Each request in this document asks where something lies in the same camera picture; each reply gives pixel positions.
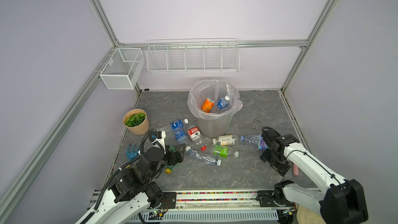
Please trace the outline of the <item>large clear bottle colourful label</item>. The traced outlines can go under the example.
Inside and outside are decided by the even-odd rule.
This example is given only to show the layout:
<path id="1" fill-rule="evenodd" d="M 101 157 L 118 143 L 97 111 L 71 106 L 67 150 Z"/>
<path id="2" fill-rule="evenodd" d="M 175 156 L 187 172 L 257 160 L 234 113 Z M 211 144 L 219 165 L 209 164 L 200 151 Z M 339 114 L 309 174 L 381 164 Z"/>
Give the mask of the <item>large clear bottle colourful label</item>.
<path id="1" fill-rule="evenodd" d="M 242 135 L 240 141 L 245 145 L 250 145 L 257 150 L 267 150 L 268 146 L 261 134 Z"/>

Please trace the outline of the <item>clear bottle white cap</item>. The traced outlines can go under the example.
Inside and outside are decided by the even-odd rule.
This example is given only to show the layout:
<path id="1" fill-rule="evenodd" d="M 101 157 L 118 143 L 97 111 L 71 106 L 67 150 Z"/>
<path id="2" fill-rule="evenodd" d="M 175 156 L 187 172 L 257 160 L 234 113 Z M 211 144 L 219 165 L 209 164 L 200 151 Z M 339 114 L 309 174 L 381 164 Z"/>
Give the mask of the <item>clear bottle white cap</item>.
<path id="1" fill-rule="evenodd" d="M 196 161 L 200 161 L 204 164 L 207 164 L 209 166 L 221 166 L 222 161 L 220 159 L 208 157 L 206 155 L 202 155 L 199 153 L 198 150 L 192 149 L 190 146 L 187 146 L 185 148 L 188 156 L 192 159 L 195 159 Z"/>

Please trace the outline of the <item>green label clear bottle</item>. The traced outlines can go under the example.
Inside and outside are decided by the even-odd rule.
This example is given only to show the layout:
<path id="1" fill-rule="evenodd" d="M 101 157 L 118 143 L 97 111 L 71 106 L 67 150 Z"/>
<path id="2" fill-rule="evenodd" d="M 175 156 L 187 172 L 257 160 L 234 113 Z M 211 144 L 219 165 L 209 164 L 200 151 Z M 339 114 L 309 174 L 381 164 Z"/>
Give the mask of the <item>green label clear bottle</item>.
<path id="1" fill-rule="evenodd" d="M 211 154 L 221 157 L 221 158 L 238 158 L 239 152 L 231 147 L 223 145 L 215 145 L 211 149 Z"/>

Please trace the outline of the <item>orange label bottle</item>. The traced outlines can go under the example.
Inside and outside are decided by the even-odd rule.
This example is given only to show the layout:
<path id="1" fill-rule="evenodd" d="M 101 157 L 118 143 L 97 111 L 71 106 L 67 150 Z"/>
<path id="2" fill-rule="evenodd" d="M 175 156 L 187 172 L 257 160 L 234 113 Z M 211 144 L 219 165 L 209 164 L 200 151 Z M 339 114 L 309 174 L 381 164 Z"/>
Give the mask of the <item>orange label bottle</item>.
<path id="1" fill-rule="evenodd" d="M 207 97 L 201 107 L 201 110 L 205 113 L 210 113 L 211 109 L 214 106 L 214 100 L 210 97 Z"/>

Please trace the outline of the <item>blue label bottle white cap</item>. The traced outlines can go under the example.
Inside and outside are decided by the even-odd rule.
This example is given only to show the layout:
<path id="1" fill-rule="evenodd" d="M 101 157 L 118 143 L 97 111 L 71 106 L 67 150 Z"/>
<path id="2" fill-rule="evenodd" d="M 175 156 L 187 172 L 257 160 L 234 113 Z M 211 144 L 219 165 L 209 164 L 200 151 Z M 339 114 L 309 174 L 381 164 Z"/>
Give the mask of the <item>blue label bottle white cap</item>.
<path id="1" fill-rule="evenodd" d="M 221 97 L 217 102 L 217 109 L 223 111 L 230 105 L 230 97 L 228 95 Z"/>

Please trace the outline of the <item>crushed green bottle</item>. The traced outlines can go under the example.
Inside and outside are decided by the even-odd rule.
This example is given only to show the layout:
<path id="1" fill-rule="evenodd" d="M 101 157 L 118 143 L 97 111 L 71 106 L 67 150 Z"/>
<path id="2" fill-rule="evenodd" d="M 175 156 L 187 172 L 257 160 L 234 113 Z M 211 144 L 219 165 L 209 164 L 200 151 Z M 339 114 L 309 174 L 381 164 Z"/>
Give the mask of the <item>crushed green bottle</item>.
<path id="1" fill-rule="evenodd" d="M 165 172 L 166 174 L 171 174 L 175 168 L 176 168 L 176 164 L 175 164 L 175 165 L 167 166 L 167 168 L 165 169 L 164 172 Z"/>

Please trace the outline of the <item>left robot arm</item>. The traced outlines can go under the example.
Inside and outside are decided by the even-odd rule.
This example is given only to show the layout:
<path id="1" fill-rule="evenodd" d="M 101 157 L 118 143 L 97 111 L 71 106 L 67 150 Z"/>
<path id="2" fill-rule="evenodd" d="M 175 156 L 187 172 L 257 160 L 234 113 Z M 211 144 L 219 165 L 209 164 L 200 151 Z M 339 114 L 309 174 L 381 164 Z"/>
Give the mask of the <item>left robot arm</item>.
<path id="1" fill-rule="evenodd" d="M 110 177 L 94 205 L 79 224 L 125 224 L 151 208 L 156 219 L 176 206 L 176 193 L 164 193 L 155 182 L 164 169 L 183 162 L 185 144 L 165 144 L 164 131 L 149 130 L 140 144 L 140 154 Z"/>

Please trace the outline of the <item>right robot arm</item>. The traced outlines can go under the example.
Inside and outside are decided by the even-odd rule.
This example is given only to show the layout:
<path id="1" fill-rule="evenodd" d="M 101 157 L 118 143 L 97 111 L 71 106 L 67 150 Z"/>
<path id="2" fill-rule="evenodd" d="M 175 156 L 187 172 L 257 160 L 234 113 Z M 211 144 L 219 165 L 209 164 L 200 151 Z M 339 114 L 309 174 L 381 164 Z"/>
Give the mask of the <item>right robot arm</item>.
<path id="1" fill-rule="evenodd" d="M 262 128 L 267 145 L 260 159 L 268 162 L 280 176 L 290 165 L 302 170 L 318 190 L 308 190 L 291 180 L 275 184 L 271 200 L 278 206 L 296 203 L 320 215 L 327 224 L 361 224 L 369 219 L 364 189 L 355 179 L 347 180 L 312 155 L 291 134 L 281 135 L 270 127 Z"/>

